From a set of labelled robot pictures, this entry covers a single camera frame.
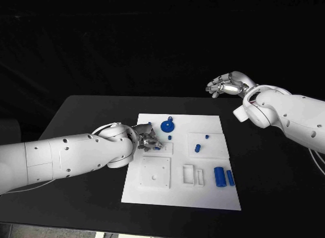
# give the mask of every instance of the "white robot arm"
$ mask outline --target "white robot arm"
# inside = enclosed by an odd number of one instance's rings
[[[136,149],[162,148],[150,124],[113,123],[93,134],[0,146],[0,195],[29,184],[68,178],[106,165],[126,166]]]
[[[234,111],[241,122],[280,127],[294,141],[325,154],[325,102],[271,85],[258,85],[241,72],[218,77],[206,89],[213,98],[239,95],[244,105]]]

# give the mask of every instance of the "white insert piece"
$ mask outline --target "white insert piece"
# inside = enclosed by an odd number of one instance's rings
[[[195,166],[183,165],[183,183],[186,186],[195,186]]]
[[[170,188],[172,158],[144,157],[140,166],[141,187]]]
[[[203,176],[203,170],[196,171],[196,178],[198,178],[198,187],[205,187],[205,176]]]
[[[200,152],[196,152],[196,145],[200,144]],[[189,154],[190,158],[209,158],[229,160],[225,134],[189,133]]]
[[[162,150],[150,149],[147,152],[143,152],[143,156],[173,156],[173,143],[163,143]]]
[[[162,123],[169,117],[173,117],[176,129],[166,133],[162,130]],[[129,164],[121,201],[139,204],[241,210],[236,186],[218,187],[216,185],[215,168],[223,167],[225,170],[232,170],[231,160],[195,159],[189,156],[189,133],[223,134],[219,116],[140,114],[137,124],[149,122],[153,124],[162,143],[173,142],[173,155],[169,156],[172,158],[170,189],[139,186],[141,161],[147,156],[144,156],[144,150],[137,150],[134,161]],[[183,165],[195,165],[195,169],[203,170],[205,187],[185,186]]]

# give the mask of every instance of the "table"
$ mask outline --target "table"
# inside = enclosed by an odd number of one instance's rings
[[[219,115],[242,211],[121,203],[127,166],[0,198],[0,223],[157,237],[325,236],[325,177],[280,128],[239,122],[241,98],[71,96],[41,139],[91,133],[140,113]]]

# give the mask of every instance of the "blue object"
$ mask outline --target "blue object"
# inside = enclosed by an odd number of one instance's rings
[[[223,167],[215,168],[215,177],[216,177],[218,187],[226,187],[225,168]]]
[[[228,170],[228,171],[226,171],[226,174],[228,174],[228,179],[229,179],[231,186],[235,186],[235,181],[234,181],[234,176],[232,176],[232,170]]]
[[[169,120],[166,120],[163,123],[162,123],[162,130],[164,132],[173,132],[175,130],[175,123],[173,123],[173,117],[169,117]]]
[[[200,144],[198,144],[198,146],[196,146],[196,152],[199,153],[200,152]]]

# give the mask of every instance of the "small blue block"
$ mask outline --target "small blue block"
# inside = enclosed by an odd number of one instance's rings
[[[225,168],[223,167],[215,168],[215,177],[216,177],[218,187],[226,187]]]
[[[228,170],[228,171],[226,171],[226,174],[228,174],[231,186],[235,186],[235,181],[234,181],[234,176],[232,176],[232,170]]]
[[[200,144],[198,144],[198,146],[196,146],[196,152],[199,153],[200,152]]]

